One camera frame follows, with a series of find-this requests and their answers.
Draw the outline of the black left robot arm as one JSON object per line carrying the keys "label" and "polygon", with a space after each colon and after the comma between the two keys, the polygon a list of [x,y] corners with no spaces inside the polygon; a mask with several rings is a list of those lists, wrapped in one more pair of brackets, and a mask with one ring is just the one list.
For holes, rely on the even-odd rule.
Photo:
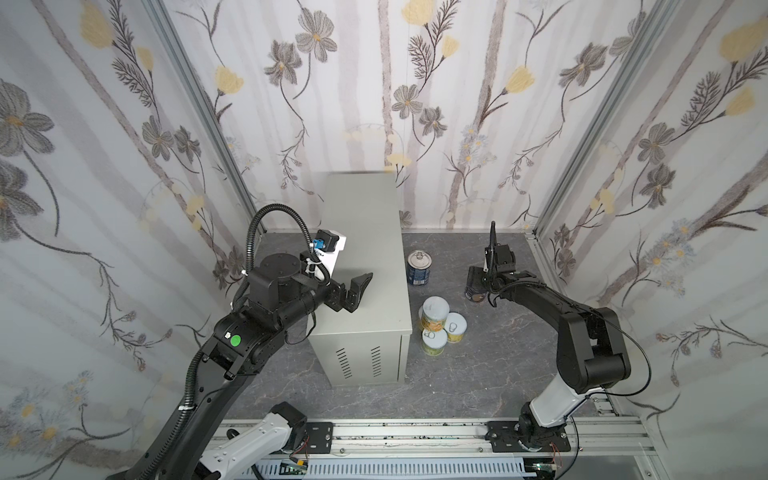
{"label": "black left robot arm", "polygon": [[[274,254],[254,262],[256,233],[269,213],[282,212],[299,226],[301,255]],[[288,330],[303,318],[314,320],[321,306],[354,312],[373,276],[349,285],[331,276],[342,246],[338,234],[319,230],[312,236],[291,207],[273,203],[256,212],[246,237],[245,279],[230,312],[193,356],[176,410],[144,455],[119,479],[235,479],[264,457],[306,439],[307,418],[287,402],[274,406],[256,426],[224,444],[208,447],[234,401],[288,345]]]}

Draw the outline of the light blue label can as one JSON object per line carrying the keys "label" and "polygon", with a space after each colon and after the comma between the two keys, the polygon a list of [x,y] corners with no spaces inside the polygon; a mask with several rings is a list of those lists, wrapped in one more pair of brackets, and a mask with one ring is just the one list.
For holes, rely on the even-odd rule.
{"label": "light blue label can", "polygon": [[410,285],[423,286],[429,281],[432,257],[423,250],[415,250],[407,257],[407,280]]}

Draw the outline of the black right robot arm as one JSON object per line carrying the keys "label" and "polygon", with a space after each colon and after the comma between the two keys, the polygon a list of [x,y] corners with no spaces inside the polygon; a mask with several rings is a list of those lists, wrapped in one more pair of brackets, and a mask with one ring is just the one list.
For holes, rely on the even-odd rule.
{"label": "black right robot arm", "polygon": [[572,300],[532,272],[519,270],[514,252],[497,240],[495,224],[490,225],[483,265],[469,268],[467,287],[471,297],[482,294],[492,307],[506,300],[526,308],[557,334],[557,374],[518,417],[515,436],[522,448],[538,451],[553,443],[589,395],[631,375],[617,314]]}

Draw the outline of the peach can white lid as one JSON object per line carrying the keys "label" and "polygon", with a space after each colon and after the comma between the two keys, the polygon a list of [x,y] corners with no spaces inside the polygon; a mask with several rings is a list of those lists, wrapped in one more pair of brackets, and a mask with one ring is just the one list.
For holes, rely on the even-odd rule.
{"label": "peach can white lid", "polygon": [[428,297],[420,308],[421,328],[426,331],[438,332],[444,329],[450,313],[449,303],[442,297]]}

